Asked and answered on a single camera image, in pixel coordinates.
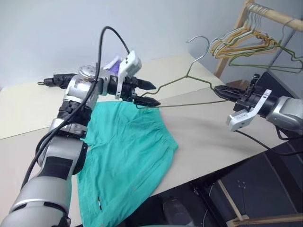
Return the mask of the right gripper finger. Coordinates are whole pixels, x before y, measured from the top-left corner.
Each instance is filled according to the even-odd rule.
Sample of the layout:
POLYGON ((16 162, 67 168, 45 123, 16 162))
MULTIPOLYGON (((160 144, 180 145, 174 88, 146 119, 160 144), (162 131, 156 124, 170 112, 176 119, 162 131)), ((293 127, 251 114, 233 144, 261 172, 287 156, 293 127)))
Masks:
POLYGON ((237 100, 241 99, 244 96, 244 93, 217 93, 217 95, 222 99, 231 102, 237 102, 237 100))
POLYGON ((232 94, 232 95, 243 95, 245 93, 245 90, 236 88, 236 87, 230 87, 227 85, 219 85, 214 87, 214 91, 218 94, 232 94))

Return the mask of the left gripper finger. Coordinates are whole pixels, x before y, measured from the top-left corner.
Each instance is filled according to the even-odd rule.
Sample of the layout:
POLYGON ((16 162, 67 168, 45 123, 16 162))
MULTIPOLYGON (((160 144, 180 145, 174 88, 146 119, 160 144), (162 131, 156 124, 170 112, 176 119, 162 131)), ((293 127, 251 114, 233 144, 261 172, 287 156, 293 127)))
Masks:
POLYGON ((140 106, 159 106, 160 102, 151 97, 136 96, 134 98, 134 104, 140 106))
POLYGON ((137 87, 143 90, 153 90, 156 89, 156 87, 149 81, 138 79, 137 80, 137 87))

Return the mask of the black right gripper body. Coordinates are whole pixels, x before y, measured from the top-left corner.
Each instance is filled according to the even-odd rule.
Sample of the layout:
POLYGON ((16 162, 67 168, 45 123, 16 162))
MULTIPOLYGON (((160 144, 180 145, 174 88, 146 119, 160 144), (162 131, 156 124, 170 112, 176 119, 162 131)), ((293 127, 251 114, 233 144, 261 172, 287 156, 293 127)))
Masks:
POLYGON ((252 80, 250 81, 250 84, 245 90, 245 93, 236 101, 233 108, 234 111, 249 111, 251 108, 254 108, 256 106, 262 96, 262 88, 257 85, 260 77, 261 76, 259 74, 254 74, 252 80))

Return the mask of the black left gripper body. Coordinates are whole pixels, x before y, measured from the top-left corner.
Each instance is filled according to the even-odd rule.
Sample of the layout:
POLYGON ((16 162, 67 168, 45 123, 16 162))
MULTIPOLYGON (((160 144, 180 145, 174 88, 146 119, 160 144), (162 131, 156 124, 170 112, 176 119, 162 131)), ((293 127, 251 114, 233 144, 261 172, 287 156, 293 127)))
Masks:
POLYGON ((138 87, 137 77, 125 77, 123 82, 121 99, 127 102, 138 102, 138 95, 135 89, 138 87))

